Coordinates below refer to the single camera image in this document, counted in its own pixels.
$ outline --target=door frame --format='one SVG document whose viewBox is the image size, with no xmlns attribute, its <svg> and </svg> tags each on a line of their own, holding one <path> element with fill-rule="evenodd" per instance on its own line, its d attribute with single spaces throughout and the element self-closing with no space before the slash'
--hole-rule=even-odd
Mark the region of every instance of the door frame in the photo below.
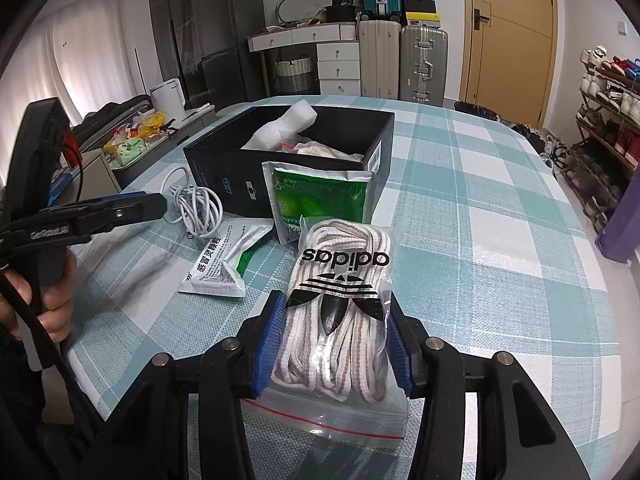
<svg viewBox="0 0 640 480">
<path fill-rule="evenodd" d="M 554 72 L 556 68 L 556 57 L 558 55 L 558 0 L 553 0 L 553 37 L 551 43 L 551 59 L 549 63 L 549 72 L 546 79 L 545 100 L 542 105 L 542 114 L 538 121 L 538 127 L 541 128 L 545 122 L 546 112 L 549 105 L 549 97 L 551 96 L 551 87 L 554 82 Z M 460 101 L 466 100 L 466 90 L 469 82 L 469 65 L 471 61 L 471 38 L 473 31 L 474 10 L 473 0 L 465 0 L 465 46 L 462 54 L 462 76 L 460 77 L 460 93 L 458 98 Z"/>
</svg>

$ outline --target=white drawer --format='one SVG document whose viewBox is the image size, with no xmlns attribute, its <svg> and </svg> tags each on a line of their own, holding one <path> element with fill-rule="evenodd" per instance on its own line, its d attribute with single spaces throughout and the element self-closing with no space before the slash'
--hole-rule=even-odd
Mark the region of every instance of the white drawer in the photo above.
<svg viewBox="0 0 640 480">
<path fill-rule="evenodd" d="M 360 79 L 359 61 L 318 61 L 320 79 Z"/>
<path fill-rule="evenodd" d="M 320 43 L 318 61 L 359 61 L 360 44 L 354 43 Z"/>
<path fill-rule="evenodd" d="M 315 41 L 340 41 L 340 25 L 315 25 L 299 27 L 291 31 L 293 44 L 313 43 Z"/>
<path fill-rule="evenodd" d="M 285 46 L 293 43 L 290 30 L 283 30 L 282 32 L 274 32 L 273 34 L 265 34 L 263 36 L 255 36 L 252 38 L 254 44 L 249 50 L 252 52 L 256 50 L 265 50 L 267 48 L 274 48 L 276 46 Z"/>
<path fill-rule="evenodd" d="M 359 79 L 324 79 L 320 81 L 322 95 L 360 95 Z"/>
<path fill-rule="evenodd" d="M 353 25 L 341 25 L 340 26 L 340 39 L 343 41 L 356 39 L 356 24 Z"/>
</svg>

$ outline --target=tablecloth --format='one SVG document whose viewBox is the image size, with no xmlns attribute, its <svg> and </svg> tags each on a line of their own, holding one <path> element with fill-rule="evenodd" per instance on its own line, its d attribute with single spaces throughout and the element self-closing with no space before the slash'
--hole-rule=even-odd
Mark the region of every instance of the tablecloth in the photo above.
<svg viewBox="0 0 640 480">
<path fill-rule="evenodd" d="M 394 269 L 402 309 L 461 352 L 511 351 L 591 477 L 602 478 L 620 423 L 619 348 L 600 268 L 552 172 L 523 137 L 499 123 L 398 101 L 306 99 L 395 112 L 391 172 L 373 223 L 404 231 Z M 125 191 L 157 191 L 167 171 L 185 163 L 178 147 Z M 160 220 L 75 248 L 80 266 L 68 358 L 104 417 L 156 352 L 174 358 L 204 352 L 236 334 L 261 294 L 286 290 L 296 248 L 270 240 L 248 266 L 245 298 L 176 293 L 203 244 Z M 195 401 L 191 407 L 190 471 L 199 478 Z M 245 428 L 260 480 L 404 479 L 421 415 L 422 402 L 411 400 L 405 441 L 395 451 L 326 440 L 251 413 Z M 475 416 L 469 401 L 464 478 L 475 472 Z"/>
</svg>

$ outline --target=bundle of shoelaces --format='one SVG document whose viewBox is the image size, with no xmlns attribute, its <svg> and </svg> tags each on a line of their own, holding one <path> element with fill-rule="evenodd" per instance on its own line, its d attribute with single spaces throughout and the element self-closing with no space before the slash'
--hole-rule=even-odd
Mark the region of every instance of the bundle of shoelaces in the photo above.
<svg viewBox="0 0 640 480">
<path fill-rule="evenodd" d="M 384 399 L 385 318 L 375 319 L 361 306 L 378 300 L 390 283 L 390 237 L 373 226 L 328 220 L 313 225 L 300 248 L 289 280 L 289 307 L 274 382 L 318 389 L 336 400 L 346 400 L 352 390 L 370 403 Z M 379 265 L 371 261 L 374 255 Z M 354 258 L 359 258 L 355 265 Z M 300 295 L 309 301 L 292 305 L 292 298 Z M 326 319 L 325 324 L 321 320 L 327 303 L 342 306 L 338 319 L 329 320 L 330 333 Z"/>
</svg>

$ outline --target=wooden door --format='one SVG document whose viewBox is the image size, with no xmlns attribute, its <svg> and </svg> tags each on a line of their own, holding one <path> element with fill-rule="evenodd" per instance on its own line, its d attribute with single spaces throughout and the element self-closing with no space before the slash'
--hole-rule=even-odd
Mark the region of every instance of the wooden door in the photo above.
<svg viewBox="0 0 640 480">
<path fill-rule="evenodd" d="M 471 0 L 465 100 L 539 126 L 554 62 L 553 0 Z"/>
</svg>

